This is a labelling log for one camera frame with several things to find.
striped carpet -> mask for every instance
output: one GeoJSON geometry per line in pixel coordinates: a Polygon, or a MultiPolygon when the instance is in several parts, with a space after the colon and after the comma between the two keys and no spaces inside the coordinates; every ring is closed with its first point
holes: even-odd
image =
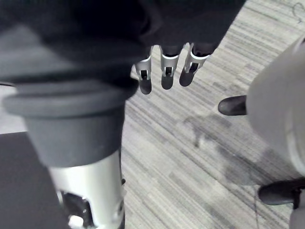
{"type": "MultiPolygon", "coordinates": [[[[249,0],[219,48],[187,88],[161,88],[152,54],[152,93],[127,103],[122,166],[127,229],[287,229],[292,206],[257,199],[260,185],[298,177],[251,130],[246,117],[217,112],[246,94],[254,77],[305,31],[305,0],[249,0]]],[[[0,97],[13,92],[1,87],[0,97]]],[[[0,133],[24,130],[0,106],[0,133]]]]}

floor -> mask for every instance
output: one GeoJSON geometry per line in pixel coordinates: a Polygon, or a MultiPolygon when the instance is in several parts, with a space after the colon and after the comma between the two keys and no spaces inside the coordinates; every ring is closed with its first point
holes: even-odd
{"type": "MultiPolygon", "coordinates": [[[[260,185],[299,177],[253,132],[247,117],[217,112],[223,98],[246,94],[254,77],[305,31],[305,0],[249,0],[219,48],[183,88],[161,88],[153,49],[150,95],[127,103],[122,166],[127,229],[287,229],[291,206],[270,207],[260,185]]],[[[13,93],[1,87],[0,97],[13,93]]],[[[0,133],[23,131],[0,106],[0,133]]]]}

silver metal cylinder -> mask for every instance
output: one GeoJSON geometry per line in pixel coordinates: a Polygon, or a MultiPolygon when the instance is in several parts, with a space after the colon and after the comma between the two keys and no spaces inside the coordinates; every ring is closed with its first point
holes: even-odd
{"type": "Polygon", "coordinates": [[[179,60],[179,55],[176,56],[166,56],[161,49],[161,71],[163,77],[173,77],[177,64],[179,60]]]}
{"type": "Polygon", "coordinates": [[[192,43],[190,45],[190,49],[187,53],[187,56],[186,56],[186,59],[185,59],[185,64],[184,64],[184,70],[185,70],[186,73],[189,73],[192,65],[197,64],[196,69],[194,71],[192,71],[192,73],[195,74],[198,71],[198,69],[200,69],[202,67],[203,63],[206,61],[206,59],[210,55],[202,56],[202,57],[195,56],[192,52],[193,47],[194,47],[194,43],[192,43]]]}
{"type": "Polygon", "coordinates": [[[140,80],[150,80],[152,72],[151,54],[145,60],[136,63],[134,66],[140,80]]]}
{"type": "MultiPolygon", "coordinates": [[[[61,204],[61,193],[79,196],[90,204],[93,228],[120,227],[124,206],[119,151],[93,164],[69,168],[52,167],[49,172],[61,204]]],[[[83,228],[81,217],[72,214],[69,215],[69,220],[71,228],[83,228]]]]}

silver metal joint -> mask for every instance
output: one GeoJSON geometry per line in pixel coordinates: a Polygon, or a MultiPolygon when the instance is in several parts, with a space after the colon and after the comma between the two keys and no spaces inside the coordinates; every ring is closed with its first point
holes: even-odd
{"type": "Polygon", "coordinates": [[[118,229],[124,201],[119,151],[96,163],[49,168],[72,229],[118,229]]]}
{"type": "Polygon", "coordinates": [[[161,70],[163,77],[173,77],[177,68],[178,60],[179,55],[166,56],[163,54],[161,49],[161,70]]]}
{"type": "Polygon", "coordinates": [[[149,57],[147,57],[145,60],[142,60],[142,61],[136,63],[134,66],[135,66],[137,75],[140,80],[150,80],[151,72],[152,72],[151,52],[150,52],[149,57]]]}
{"type": "Polygon", "coordinates": [[[184,64],[184,70],[186,73],[193,73],[195,74],[198,69],[200,69],[203,65],[203,63],[206,61],[206,59],[210,56],[210,55],[207,55],[207,56],[195,56],[192,52],[193,50],[193,47],[194,47],[194,43],[192,43],[190,45],[190,49],[187,53],[187,56],[186,56],[186,59],[185,59],[185,64],[184,64]]]}

black shoe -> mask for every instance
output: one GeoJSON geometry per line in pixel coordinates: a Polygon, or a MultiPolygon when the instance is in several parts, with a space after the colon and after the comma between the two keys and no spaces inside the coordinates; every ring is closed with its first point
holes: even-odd
{"type": "Polygon", "coordinates": [[[267,205],[294,204],[298,207],[301,189],[305,188],[305,178],[279,181],[263,186],[258,191],[260,200],[267,205]]]}
{"type": "Polygon", "coordinates": [[[246,115],[246,99],[246,95],[225,98],[218,104],[218,111],[228,116],[246,115]]]}

